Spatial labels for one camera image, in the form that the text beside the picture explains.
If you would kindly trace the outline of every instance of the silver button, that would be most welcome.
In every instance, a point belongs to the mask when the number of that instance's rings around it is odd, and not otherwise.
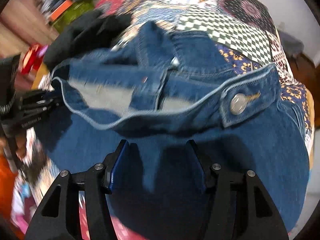
[[[175,67],[177,67],[177,66],[179,66],[179,60],[176,58],[176,57],[174,57],[172,60],[171,60],[171,65],[172,66],[175,66]]]
[[[247,106],[248,99],[244,94],[236,94],[230,103],[230,111],[234,115],[241,114]]]
[[[248,176],[254,177],[256,173],[254,171],[247,171]]]

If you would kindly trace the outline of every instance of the stitching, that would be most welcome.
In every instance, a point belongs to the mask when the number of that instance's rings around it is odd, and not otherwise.
[[[269,63],[268,65],[266,65],[263,68],[260,68],[258,70],[255,70],[255,72],[250,72],[248,74],[245,74],[246,76],[250,76],[252,75],[252,73],[256,73],[256,72],[263,72],[266,71],[267,72],[265,74],[260,75],[261,77],[265,76],[266,74],[268,74],[270,72],[270,66],[272,65],[272,63]],[[73,109],[68,102],[66,101],[65,95],[64,95],[64,84],[61,78],[59,77],[55,77],[52,80],[58,80],[60,82],[61,85],[61,93],[62,93],[62,98],[63,98],[63,102],[66,105],[66,107],[70,110],[70,112],[74,113],[74,114],[78,114],[79,116],[83,117],[87,122],[89,122],[93,127],[95,127],[98,130],[107,130],[107,129],[111,129],[116,127],[117,125],[119,125],[120,123],[126,121],[127,119],[136,117],[136,116],[168,116],[168,115],[175,115],[175,114],[181,114],[181,113],[187,113],[191,110],[193,110],[194,108],[196,108],[199,104],[205,102],[207,99],[209,99],[212,95],[216,94],[217,92],[219,92],[220,90],[222,90],[226,85],[228,85],[229,83],[232,82],[236,82],[239,79],[242,79],[243,76],[236,76],[233,78],[230,78],[228,80],[226,80],[225,82],[223,82],[219,87],[217,87],[216,89],[214,89],[213,91],[211,91],[210,93],[206,94],[204,97],[202,97],[200,100],[198,100],[197,102],[195,102],[194,104],[192,104],[191,106],[183,109],[183,110],[170,110],[170,111],[150,111],[150,110],[144,110],[144,111],[138,111],[136,113],[132,113],[129,114],[125,117],[121,117],[119,118],[117,121],[109,123],[109,124],[99,124],[97,123],[95,120],[93,120],[92,118],[88,117],[87,115],[85,115],[83,112],[79,111],[79,110],[75,110]]]
[[[159,106],[159,99],[160,99],[160,95],[163,91],[163,87],[164,87],[164,84],[165,84],[165,78],[167,76],[167,70],[164,70],[163,72],[163,75],[162,75],[162,78],[160,80],[160,86],[159,86],[159,89],[156,93],[156,98],[155,98],[155,105],[154,105],[154,109],[157,110],[158,109],[158,106]]]
[[[142,43],[143,43],[143,36],[140,34],[140,32],[138,33],[138,44],[137,44],[137,54],[138,54],[138,64],[140,66],[148,66],[148,56],[146,56],[147,59],[145,59],[142,54],[141,54],[141,47],[142,47]]]
[[[285,114],[285,115],[298,127],[298,129],[299,129],[299,131],[300,131],[300,135],[301,135],[301,130],[300,130],[299,125],[298,125],[297,122],[292,118],[292,116],[288,114],[287,109],[286,109],[285,106],[281,103],[281,101],[278,101],[278,103],[277,103],[277,108],[278,108],[279,111],[281,111],[283,114]]]
[[[224,73],[229,72],[229,71],[233,71],[233,68],[230,68],[230,69],[227,69],[227,70],[218,71],[218,72],[214,72],[214,73],[208,73],[208,74],[206,74],[206,73],[189,72],[189,71],[184,71],[182,69],[180,71],[177,71],[177,74],[179,75],[179,73],[182,73],[182,74],[188,74],[190,76],[195,76],[195,77],[215,77],[217,75],[224,74]]]
[[[291,104],[291,107],[292,107],[294,113],[297,116],[298,124],[300,126],[300,133],[301,133],[302,138],[304,139],[305,135],[306,135],[306,131],[305,131],[305,126],[304,126],[304,121],[303,121],[303,114],[301,112],[301,109],[296,104]]]
[[[186,69],[196,69],[194,67],[190,67],[186,64],[184,58],[185,58],[185,54],[184,54],[184,51],[183,49],[180,48],[179,46],[179,43],[177,43],[177,38],[178,39],[181,39],[181,38],[205,38],[205,39],[209,39],[208,42],[211,42],[213,47],[214,46],[214,42],[212,41],[212,39],[209,37],[209,35],[207,34],[207,32],[204,32],[204,31],[180,31],[180,33],[174,33],[172,35],[172,44],[173,44],[173,47],[175,48],[176,52],[177,52],[177,56],[178,56],[178,59],[180,62],[182,62],[181,64],[181,70],[183,70],[184,68]],[[225,64],[223,66],[220,66],[219,67],[219,70],[216,72],[216,73],[219,73],[219,72],[223,72],[223,71],[229,71],[229,70],[232,70],[233,68],[229,68],[229,64]]]
[[[183,55],[183,53],[180,53],[181,49],[179,48],[178,44],[176,43],[176,39],[174,36],[172,36],[172,46],[174,48],[174,54],[176,55],[177,59],[179,60],[180,68],[186,67],[187,64],[186,64],[184,58],[181,57],[181,55]]]
[[[271,71],[271,68],[269,68],[266,73],[263,73],[263,74],[261,74],[261,75],[259,75],[259,76],[257,76],[257,77],[254,77],[254,78],[252,78],[252,79],[249,79],[249,80],[247,80],[247,81],[244,81],[244,82],[242,82],[240,85],[238,85],[238,83],[236,83],[236,84],[234,84],[234,85],[231,85],[229,88],[223,90],[223,92],[221,93],[221,100],[226,97],[228,91],[231,90],[232,88],[242,87],[242,86],[244,86],[245,84],[246,84],[246,85],[255,84],[255,83],[257,83],[258,80],[260,80],[261,78],[263,78],[263,77],[265,77],[266,75],[268,75],[268,74],[270,73],[270,71]],[[254,113],[257,113],[257,112],[259,112],[260,110],[266,108],[265,106],[267,106],[267,105],[270,105],[270,103],[269,103],[269,102],[265,102],[265,103],[261,104],[260,107],[258,107],[258,108],[255,109]],[[239,118],[238,118],[238,121],[232,122],[231,118],[229,118],[229,120],[228,120],[228,118],[227,118],[227,111],[226,111],[226,109],[225,109],[225,104],[224,104],[224,102],[221,102],[221,104],[220,104],[220,114],[221,114],[221,116],[222,116],[222,120],[223,120],[223,123],[224,123],[224,126],[225,126],[225,127],[227,127],[227,126],[229,126],[229,125],[231,125],[231,124],[235,124],[235,123],[242,122],[243,120],[245,120],[245,119],[248,117],[248,114],[245,115],[244,112],[243,112],[243,114],[241,114],[241,115],[238,116],[238,117],[239,117]]]
[[[56,65],[54,67],[54,69],[52,70],[51,75],[50,75],[50,83],[53,80],[52,78],[53,78],[54,72],[56,72],[58,69],[60,69],[60,68],[62,68],[64,66],[67,66],[68,64],[70,64],[70,62],[71,62],[71,59],[69,58],[69,59],[66,59],[66,60],[62,61],[61,63],[59,63],[58,65]]]
[[[205,82],[202,82],[202,81],[199,81],[199,80],[188,79],[188,78],[181,77],[181,76],[178,76],[178,75],[175,75],[174,77],[177,78],[177,79],[180,79],[181,81],[183,81],[185,83],[189,83],[189,84],[195,84],[195,85],[200,85],[200,86],[204,86],[204,87],[213,87],[213,88],[217,87],[214,84],[205,83]]]

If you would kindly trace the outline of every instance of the metal screw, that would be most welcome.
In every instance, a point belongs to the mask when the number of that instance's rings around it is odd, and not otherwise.
[[[256,173],[254,171],[247,171],[248,176],[254,177]]]
[[[103,164],[102,164],[102,163],[97,163],[97,164],[94,166],[94,168],[95,168],[96,170],[101,170],[101,169],[103,168]]]
[[[67,171],[67,170],[61,171],[61,172],[60,172],[60,176],[61,176],[61,177],[65,177],[65,176],[68,175],[68,173],[69,173],[69,171]]]
[[[213,168],[214,170],[220,170],[220,169],[221,169],[221,165],[220,165],[220,164],[217,164],[217,163],[214,163],[214,164],[212,164],[212,168]]]

